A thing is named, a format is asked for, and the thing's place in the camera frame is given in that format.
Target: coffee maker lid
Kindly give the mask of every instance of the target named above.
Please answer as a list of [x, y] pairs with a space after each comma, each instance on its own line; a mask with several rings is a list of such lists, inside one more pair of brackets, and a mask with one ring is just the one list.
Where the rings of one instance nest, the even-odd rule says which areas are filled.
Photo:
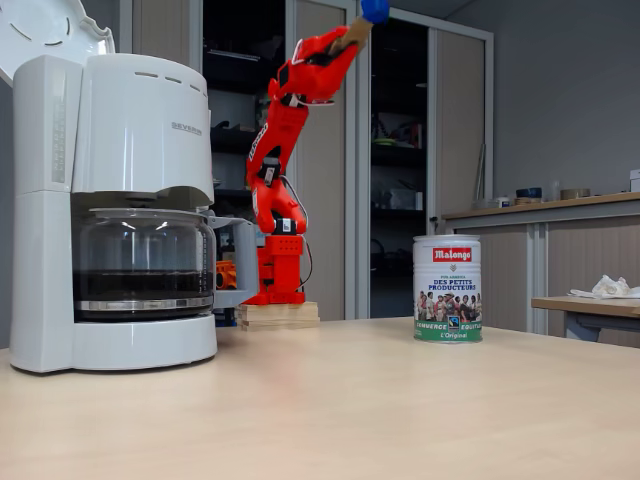
[[41, 55], [84, 65], [115, 51], [111, 30], [87, 17], [80, 0], [0, 0], [0, 77], [9, 86], [20, 65]]

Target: coffee maker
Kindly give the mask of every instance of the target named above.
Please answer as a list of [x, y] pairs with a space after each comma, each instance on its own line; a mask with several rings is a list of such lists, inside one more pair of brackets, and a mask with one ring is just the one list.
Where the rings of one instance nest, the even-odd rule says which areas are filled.
[[[14, 93], [11, 363], [129, 370], [216, 354], [214, 308], [257, 291], [255, 231], [216, 218], [205, 79], [115, 53], [80, 0], [0, 2]], [[215, 290], [232, 227], [238, 288]]]

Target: countertop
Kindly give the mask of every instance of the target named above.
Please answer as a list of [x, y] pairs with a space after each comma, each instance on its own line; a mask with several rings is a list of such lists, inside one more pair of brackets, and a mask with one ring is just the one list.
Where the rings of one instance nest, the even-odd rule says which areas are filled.
[[637, 318], [640, 320], [640, 299], [615, 298], [600, 300], [584, 297], [538, 297], [531, 299], [533, 308], [564, 312]]
[[219, 329], [201, 364], [27, 375], [0, 352], [0, 478], [637, 479], [640, 350], [410, 319]]
[[461, 218], [483, 217], [488, 215], [506, 215], [509, 213], [531, 212], [537, 210], [550, 210], [555, 208], [581, 207], [586, 205], [601, 205], [606, 203], [630, 202], [640, 200], [640, 193], [616, 193], [612, 195], [600, 195], [597, 197], [577, 198], [574, 200], [560, 200], [557, 202], [532, 203], [506, 208], [484, 208], [470, 210], [468, 212], [443, 215], [444, 220], [457, 220]]

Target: glass carafe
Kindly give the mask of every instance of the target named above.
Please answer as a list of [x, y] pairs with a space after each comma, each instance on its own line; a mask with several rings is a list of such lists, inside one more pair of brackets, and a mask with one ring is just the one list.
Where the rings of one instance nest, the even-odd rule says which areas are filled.
[[93, 209], [75, 219], [77, 321], [149, 321], [211, 310], [213, 231], [203, 215]]

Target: malongo can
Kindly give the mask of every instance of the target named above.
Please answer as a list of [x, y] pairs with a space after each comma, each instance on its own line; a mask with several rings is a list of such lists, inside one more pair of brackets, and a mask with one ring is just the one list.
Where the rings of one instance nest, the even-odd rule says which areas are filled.
[[472, 235], [416, 237], [415, 333], [437, 343], [482, 341], [480, 242]]

